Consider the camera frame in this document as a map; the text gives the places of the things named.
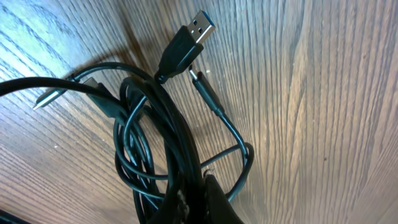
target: usb plug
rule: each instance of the usb plug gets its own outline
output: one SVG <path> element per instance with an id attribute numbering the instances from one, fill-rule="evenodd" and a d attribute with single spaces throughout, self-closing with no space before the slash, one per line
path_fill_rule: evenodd
<path id="1" fill-rule="evenodd" d="M 184 72 L 203 50 L 202 43 L 215 26 L 207 14 L 199 11 L 188 26 L 182 26 L 163 52 L 155 80 L 165 83 Z"/>

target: wire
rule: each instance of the wire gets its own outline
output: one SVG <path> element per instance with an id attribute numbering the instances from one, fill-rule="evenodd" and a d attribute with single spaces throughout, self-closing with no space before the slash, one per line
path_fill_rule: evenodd
<path id="1" fill-rule="evenodd" d="M 83 77 L 106 69 L 124 70 L 133 75 L 123 80 L 119 100 L 96 88 L 78 83 Z M 168 180 L 167 190 L 176 183 L 180 184 L 182 191 L 189 187 L 201 189 L 204 185 L 201 168 L 237 149 L 240 149 L 242 154 L 243 171 L 233 188 L 226 194 L 228 200 L 233 199 L 247 179 L 254 151 L 249 143 L 243 141 L 229 118 L 224 113 L 219 116 L 236 139 L 237 145 L 200 164 L 195 140 L 184 117 L 164 88 L 139 68 L 124 63 L 106 62 L 87 67 L 73 74 L 68 80 L 19 78 L 0 83 L 0 96 L 38 87 L 75 90 L 120 105 L 121 116 L 115 118 L 113 129 L 115 166 L 122 181 L 133 189 L 136 212 L 141 223 L 145 223 L 154 215 L 165 198 L 165 194 L 160 193 L 156 180 Z M 144 115 L 149 117 L 164 139 L 168 175 L 155 174 L 149 142 L 139 124 Z"/>

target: cable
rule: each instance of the cable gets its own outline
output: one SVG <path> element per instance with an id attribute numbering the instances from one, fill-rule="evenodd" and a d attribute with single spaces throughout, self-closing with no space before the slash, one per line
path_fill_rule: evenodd
<path id="1" fill-rule="evenodd" d="M 119 99 L 97 88 L 56 78 L 19 78 L 0 83 L 0 96 L 26 88 L 54 87 L 75 90 L 95 96 L 107 103 L 119 105 L 120 116 L 115 117 L 114 144 L 116 148 L 116 170 L 125 184 L 133 189 L 137 215 L 140 220 L 149 220 L 160 207 L 165 194 L 159 192 L 155 180 L 168 180 L 168 189 L 172 183 L 181 182 L 185 187 L 203 186 L 201 168 L 240 149 L 244 161 L 242 174 L 226 196 L 228 200 L 243 187 L 253 161 L 253 148 L 245 143 L 229 118 L 222 113 L 219 117 L 231 131 L 238 144 L 213 156 L 200 164 L 195 141 L 185 119 L 178 111 L 167 92 L 146 72 L 117 62 L 100 63 L 88 67 L 73 78 L 81 78 L 105 69 L 117 69 L 130 72 L 133 77 L 125 78 L 121 84 Z M 142 116 L 148 116 L 164 138 L 168 167 L 175 167 L 170 175 L 157 175 L 151 149 L 139 124 Z"/>

